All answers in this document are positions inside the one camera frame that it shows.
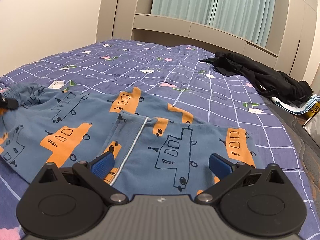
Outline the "light blue folded towel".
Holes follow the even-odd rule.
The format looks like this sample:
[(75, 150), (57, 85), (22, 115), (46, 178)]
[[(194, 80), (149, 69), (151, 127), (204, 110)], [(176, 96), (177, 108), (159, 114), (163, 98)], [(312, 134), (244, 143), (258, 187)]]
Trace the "light blue folded towel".
[(275, 105), (281, 107), (282, 109), (288, 111), (291, 114), (302, 115), (307, 113), (317, 102), (319, 102), (319, 96), (317, 94), (314, 94), (310, 97), (310, 99), (307, 102), (296, 104), (292, 102), (284, 103), (276, 97), (272, 97), (271, 100)]

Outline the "yellow black package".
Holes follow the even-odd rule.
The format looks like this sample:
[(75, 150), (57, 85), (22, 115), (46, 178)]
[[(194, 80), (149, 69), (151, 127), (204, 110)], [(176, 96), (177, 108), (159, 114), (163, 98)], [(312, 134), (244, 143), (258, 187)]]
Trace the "yellow black package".
[(303, 114), (304, 124), (320, 111), (320, 103), (317, 101), (306, 113)]

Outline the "purple checked floral quilt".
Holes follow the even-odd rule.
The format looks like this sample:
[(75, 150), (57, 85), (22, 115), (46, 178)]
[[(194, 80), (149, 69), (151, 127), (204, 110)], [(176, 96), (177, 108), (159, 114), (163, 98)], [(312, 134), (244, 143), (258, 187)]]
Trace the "purple checked floral quilt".
[(262, 159), (277, 163), (304, 200), (308, 214), (301, 237), (319, 239), (315, 198), (299, 159), (300, 139), (286, 123), (292, 116), (262, 98), (243, 76), (225, 77), (203, 63), (212, 56), (191, 45), (110, 40), (7, 70), (1, 87), (63, 82), (66, 88), (101, 94), (138, 87), (200, 120), (244, 128)]

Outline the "white printed shopping bag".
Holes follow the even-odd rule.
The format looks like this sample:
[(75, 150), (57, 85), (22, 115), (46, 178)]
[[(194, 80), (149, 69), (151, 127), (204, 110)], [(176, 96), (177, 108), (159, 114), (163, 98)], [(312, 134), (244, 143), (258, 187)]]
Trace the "white printed shopping bag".
[(303, 125), (303, 128), (310, 135), (313, 141), (319, 146), (320, 145), (320, 114), (316, 113), (314, 116), (309, 118)]

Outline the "beige built-in wardrobe unit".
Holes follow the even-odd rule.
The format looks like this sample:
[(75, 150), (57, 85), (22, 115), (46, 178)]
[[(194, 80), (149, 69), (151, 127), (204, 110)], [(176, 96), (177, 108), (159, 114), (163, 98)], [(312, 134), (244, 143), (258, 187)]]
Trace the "beige built-in wardrobe unit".
[(234, 51), (313, 83), (318, 16), (319, 0), (101, 0), (96, 40)]

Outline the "teal window curtain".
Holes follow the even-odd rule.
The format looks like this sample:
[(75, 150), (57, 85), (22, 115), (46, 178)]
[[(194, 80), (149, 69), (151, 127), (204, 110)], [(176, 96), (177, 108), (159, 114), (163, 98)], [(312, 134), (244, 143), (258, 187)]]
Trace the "teal window curtain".
[(265, 47), (276, 0), (153, 0), (151, 13), (216, 28)]

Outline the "grey quilted mattress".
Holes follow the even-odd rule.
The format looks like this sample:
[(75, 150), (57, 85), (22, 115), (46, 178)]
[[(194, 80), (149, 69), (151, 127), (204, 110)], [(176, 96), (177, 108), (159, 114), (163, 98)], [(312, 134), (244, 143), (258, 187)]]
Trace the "grey quilted mattress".
[(303, 118), (290, 114), (265, 97), (262, 97), (262, 99), (289, 133), (298, 157), (302, 162), (304, 174), (309, 181), (312, 199), (311, 208), (319, 214), (319, 147), (303, 128)]

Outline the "blue pants with orange trucks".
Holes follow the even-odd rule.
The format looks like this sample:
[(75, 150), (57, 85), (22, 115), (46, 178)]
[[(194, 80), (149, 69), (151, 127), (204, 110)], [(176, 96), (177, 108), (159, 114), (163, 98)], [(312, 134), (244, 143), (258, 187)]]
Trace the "blue pants with orange trucks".
[(213, 125), (134, 87), (118, 94), (13, 84), (1, 91), (19, 107), (1, 113), (1, 157), (31, 182), (46, 163), (70, 167), (110, 151), (104, 181), (127, 196), (189, 194), (217, 182), (209, 158), (262, 168), (243, 128)]

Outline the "black clothing pile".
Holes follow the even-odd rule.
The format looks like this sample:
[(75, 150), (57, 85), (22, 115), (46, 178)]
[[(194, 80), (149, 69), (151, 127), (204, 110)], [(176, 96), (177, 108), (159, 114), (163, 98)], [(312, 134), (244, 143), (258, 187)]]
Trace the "black clothing pile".
[(305, 81), (297, 81), (286, 73), (274, 70), (239, 53), (218, 51), (215, 56), (200, 62), (213, 65), (214, 70), (224, 76), (245, 77), (255, 90), (266, 98), (276, 97), (284, 103), (307, 102), (313, 90)]

